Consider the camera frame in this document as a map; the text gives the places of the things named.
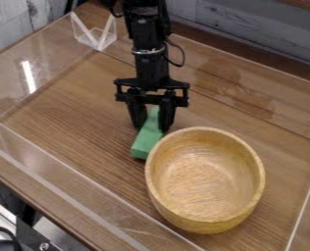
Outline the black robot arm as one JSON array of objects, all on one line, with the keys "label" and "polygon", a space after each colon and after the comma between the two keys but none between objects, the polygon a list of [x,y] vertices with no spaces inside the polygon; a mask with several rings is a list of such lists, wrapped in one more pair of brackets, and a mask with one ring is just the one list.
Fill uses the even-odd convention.
[{"label": "black robot arm", "polygon": [[116,100],[127,104],[133,126],[141,128],[148,119],[147,105],[159,105],[157,126],[168,132],[177,107],[190,105],[191,85],[169,76],[169,65],[183,67],[168,57],[168,45],[182,53],[183,48],[169,40],[171,19],[165,0],[98,0],[115,18],[124,18],[133,40],[135,78],[117,78]]}]

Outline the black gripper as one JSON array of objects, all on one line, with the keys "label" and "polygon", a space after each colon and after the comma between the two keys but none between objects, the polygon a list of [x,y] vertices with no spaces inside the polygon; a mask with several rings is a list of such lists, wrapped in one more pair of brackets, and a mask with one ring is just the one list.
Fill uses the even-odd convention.
[{"label": "black gripper", "polygon": [[148,118],[145,103],[160,104],[159,128],[168,132],[175,120],[176,107],[188,106],[191,85],[169,76],[165,48],[157,51],[135,50],[133,55],[137,76],[113,81],[117,87],[116,100],[128,103],[135,128],[141,128]]}]

